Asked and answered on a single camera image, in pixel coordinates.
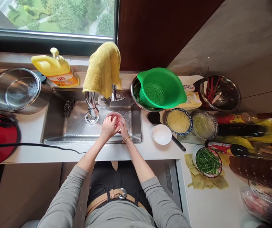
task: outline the small pink bowl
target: small pink bowl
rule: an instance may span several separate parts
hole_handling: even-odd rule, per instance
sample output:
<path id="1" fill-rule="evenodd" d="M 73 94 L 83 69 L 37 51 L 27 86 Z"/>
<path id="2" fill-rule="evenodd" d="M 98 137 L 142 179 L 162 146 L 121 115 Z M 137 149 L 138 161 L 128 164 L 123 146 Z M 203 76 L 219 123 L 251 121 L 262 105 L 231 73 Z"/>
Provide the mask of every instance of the small pink bowl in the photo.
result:
<path id="1" fill-rule="evenodd" d="M 114 116 L 117 116 L 117 123 L 115 125 L 115 129 L 117 128 L 117 126 L 119 126 L 120 121 L 123 123 L 123 117 L 122 117 L 122 115 L 120 113 L 118 113 L 118 112 L 110 112 L 109 114 L 107 114 L 105 116 L 104 119 L 108 118 L 109 116 L 112 116 L 112 120 L 113 120 Z"/>

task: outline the bowl of chopped chives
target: bowl of chopped chives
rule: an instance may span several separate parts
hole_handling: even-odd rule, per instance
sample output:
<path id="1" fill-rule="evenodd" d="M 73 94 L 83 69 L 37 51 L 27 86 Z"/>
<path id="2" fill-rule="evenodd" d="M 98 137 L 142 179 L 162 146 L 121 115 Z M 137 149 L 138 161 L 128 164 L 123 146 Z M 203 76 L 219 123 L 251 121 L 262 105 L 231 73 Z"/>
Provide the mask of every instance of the bowl of chopped chives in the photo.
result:
<path id="1" fill-rule="evenodd" d="M 192 156 L 196 168 L 204 176 L 215 178 L 221 174 L 222 161 L 219 155 L 211 148 L 202 147 Z"/>

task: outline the yellow cloth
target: yellow cloth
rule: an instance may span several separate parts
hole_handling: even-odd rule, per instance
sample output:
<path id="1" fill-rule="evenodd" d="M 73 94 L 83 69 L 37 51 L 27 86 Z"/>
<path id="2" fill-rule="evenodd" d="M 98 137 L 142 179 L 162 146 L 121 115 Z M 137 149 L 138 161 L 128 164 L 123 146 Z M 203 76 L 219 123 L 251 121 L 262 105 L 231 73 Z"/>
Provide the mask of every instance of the yellow cloth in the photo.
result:
<path id="1" fill-rule="evenodd" d="M 102 44 L 90 57 L 82 92 L 97 92 L 109 99 L 112 84 L 121 90 L 120 62 L 120 52 L 116 44 L 112 42 Z"/>
<path id="2" fill-rule="evenodd" d="M 190 183 L 188 187 L 193 186 L 194 189 L 218 188 L 220 190 L 229 187 L 229 184 L 224 177 L 224 170 L 222 170 L 220 176 L 208 178 L 201 174 L 201 172 L 199 172 L 199 170 L 195 167 L 192 154 L 185 154 L 184 158 L 192 176 L 192 183 Z"/>

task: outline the yellow bottle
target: yellow bottle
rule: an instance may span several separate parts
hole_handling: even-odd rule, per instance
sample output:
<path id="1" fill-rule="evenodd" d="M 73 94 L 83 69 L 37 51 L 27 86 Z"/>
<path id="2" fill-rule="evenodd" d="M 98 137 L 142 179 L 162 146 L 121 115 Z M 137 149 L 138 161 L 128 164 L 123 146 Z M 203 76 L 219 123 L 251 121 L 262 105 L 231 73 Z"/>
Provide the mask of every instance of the yellow bottle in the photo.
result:
<path id="1" fill-rule="evenodd" d="M 38 55 L 31 58 L 33 65 L 48 79 L 60 88 L 73 88 L 79 85 L 79 78 L 71 69 L 69 63 L 59 55 L 57 48 L 52 47 L 53 58 Z"/>

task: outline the red chopsticks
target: red chopsticks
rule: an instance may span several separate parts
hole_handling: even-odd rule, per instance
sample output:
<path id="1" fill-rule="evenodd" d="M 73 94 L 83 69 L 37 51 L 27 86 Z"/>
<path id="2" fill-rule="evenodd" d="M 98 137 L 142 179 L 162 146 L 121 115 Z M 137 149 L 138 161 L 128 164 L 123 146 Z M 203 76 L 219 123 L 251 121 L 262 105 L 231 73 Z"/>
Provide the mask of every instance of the red chopsticks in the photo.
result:
<path id="1" fill-rule="evenodd" d="M 217 80 L 217 83 L 216 83 L 216 86 L 214 87 L 214 77 L 211 78 L 211 83 L 210 83 L 210 78 L 208 78 L 208 85 L 207 85 L 207 90 L 206 90 L 206 98 L 208 99 L 208 101 L 210 103 L 212 103 L 213 99 L 214 99 L 214 95 L 216 93 L 216 90 L 217 90 L 217 86 L 218 86 L 218 83 L 219 83 L 219 79 L 220 79 L 220 76 L 218 77 L 218 80 Z"/>

